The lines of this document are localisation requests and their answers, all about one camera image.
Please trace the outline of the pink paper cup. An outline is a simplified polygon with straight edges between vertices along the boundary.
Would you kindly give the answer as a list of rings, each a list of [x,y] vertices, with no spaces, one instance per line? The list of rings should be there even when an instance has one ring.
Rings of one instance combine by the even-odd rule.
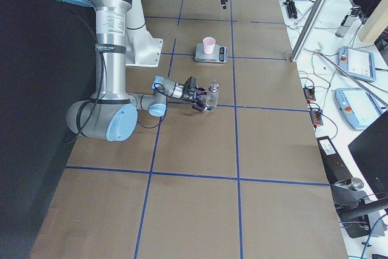
[[[215,49],[216,39],[210,36],[202,40],[203,51],[206,55],[211,55]]]

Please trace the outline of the glass sauce bottle metal spout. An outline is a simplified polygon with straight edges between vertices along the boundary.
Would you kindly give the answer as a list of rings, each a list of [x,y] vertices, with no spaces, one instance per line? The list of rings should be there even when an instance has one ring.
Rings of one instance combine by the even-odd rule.
[[[214,79],[207,88],[206,93],[206,107],[207,110],[214,110],[217,107],[218,104],[218,97],[219,97],[219,83],[217,82],[217,79]]]

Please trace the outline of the orange black connector block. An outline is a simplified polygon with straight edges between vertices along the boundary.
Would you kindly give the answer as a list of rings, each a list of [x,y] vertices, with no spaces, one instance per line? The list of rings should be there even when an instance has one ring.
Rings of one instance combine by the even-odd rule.
[[[314,86],[303,87],[303,92],[306,99],[306,103],[314,103],[316,101]]]
[[[314,128],[317,128],[323,125],[323,121],[322,121],[323,112],[321,109],[311,108],[309,113],[310,113],[310,119],[312,121],[312,125]]]

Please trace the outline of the black box with white label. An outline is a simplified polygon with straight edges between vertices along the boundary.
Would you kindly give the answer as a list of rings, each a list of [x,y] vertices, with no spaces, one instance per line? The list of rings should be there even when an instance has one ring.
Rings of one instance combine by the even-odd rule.
[[[328,136],[322,136],[318,137],[316,140],[328,182],[330,184],[335,184],[339,181],[352,178],[352,174],[348,170],[331,139]]]

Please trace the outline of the aluminium frame post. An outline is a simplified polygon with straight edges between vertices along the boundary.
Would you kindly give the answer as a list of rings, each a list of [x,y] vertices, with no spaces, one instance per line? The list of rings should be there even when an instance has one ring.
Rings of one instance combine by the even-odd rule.
[[[306,42],[308,41],[309,36],[311,35],[314,26],[323,10],[327,0],[316,0],[312,10],[306,20],[306,23],[296,41],[296,44],[292,50],[290,60],[291,62],[296,62],[299,58],[302,49],[304,48]]]

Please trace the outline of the orange black connector block near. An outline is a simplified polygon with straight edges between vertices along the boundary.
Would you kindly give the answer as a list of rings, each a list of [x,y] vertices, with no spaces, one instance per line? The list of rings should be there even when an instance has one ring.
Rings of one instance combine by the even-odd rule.
[[[312,125],[314,128],[317,128],[323,125],[323,121],[322,121],[323,112],[321,109],[311,108],[309,113],[310,113],[310,119],[312,121]]]

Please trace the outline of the black folded tripod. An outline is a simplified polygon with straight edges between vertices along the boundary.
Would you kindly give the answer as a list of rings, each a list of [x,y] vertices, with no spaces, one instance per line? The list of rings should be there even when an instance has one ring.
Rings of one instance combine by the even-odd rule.
[[[298,12],[295,6],[295,2],[293,0],[285,0],[283,4],[286,5],[287,15],[288,18],[297,19],[298,18]]]

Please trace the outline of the orange black connector block far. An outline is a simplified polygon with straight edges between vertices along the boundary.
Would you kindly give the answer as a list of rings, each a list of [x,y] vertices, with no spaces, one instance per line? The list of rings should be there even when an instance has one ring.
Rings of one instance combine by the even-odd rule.
[[[314,103],[316,101],[314,86],[303,87],[303,92],[306,99],[306,103]]]

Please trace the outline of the black monitor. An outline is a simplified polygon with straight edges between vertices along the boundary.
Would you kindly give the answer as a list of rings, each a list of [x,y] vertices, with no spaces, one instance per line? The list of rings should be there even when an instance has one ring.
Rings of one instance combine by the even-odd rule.
[[[387,196],[387,112],[356,137],[348,148],[372,192]]]

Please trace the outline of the digital kitchen scale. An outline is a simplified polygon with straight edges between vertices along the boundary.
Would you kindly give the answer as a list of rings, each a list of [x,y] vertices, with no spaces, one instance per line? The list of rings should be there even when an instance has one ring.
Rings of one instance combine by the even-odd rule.
[[[195,51],[195,61],[224,64],[228,61],[227,47],[215,44],[212,54],[204,53],[204,44],[198,43]]]

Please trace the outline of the blue teach pendant near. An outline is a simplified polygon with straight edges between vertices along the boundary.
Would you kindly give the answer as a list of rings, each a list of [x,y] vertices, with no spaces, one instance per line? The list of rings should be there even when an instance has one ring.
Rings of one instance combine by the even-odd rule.
[[[361,88],[338,88],[335,90],[335,99],[354,130],[368,128],[383,114],[378,101]]]

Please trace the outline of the blue teach pendant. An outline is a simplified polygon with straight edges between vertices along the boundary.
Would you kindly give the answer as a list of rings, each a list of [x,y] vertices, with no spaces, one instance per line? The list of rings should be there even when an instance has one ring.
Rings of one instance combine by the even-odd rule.
[[[354,130],[368,128],[383,114],[378,101],[361,88],[338,88],[335,90],[335,99]]]
[[[342,46],[339,50],[338,61],[338,65],[352,77],[367,82],[376,81],[373,53]]]

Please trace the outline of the blue teach pendant far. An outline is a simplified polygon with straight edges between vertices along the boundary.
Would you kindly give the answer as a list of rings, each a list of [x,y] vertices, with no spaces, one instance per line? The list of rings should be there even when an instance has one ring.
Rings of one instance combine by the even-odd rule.
[[[373,53],[342,46],[339,50],[338,61],[338,65],[352,77],[367,82],[376,81]]]

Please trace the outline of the grey handheld device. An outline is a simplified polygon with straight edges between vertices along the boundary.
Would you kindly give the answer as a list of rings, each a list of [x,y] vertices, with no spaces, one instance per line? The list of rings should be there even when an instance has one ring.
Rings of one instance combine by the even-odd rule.
[[[349,31],[349,29],[357,19],[362,19],[360,5],[354,5],[350,8],[350,10],[347,12],[345,17],[341,21],[341,24],[337,28],[335,36],[338,38],[345,37],[346,33]]]

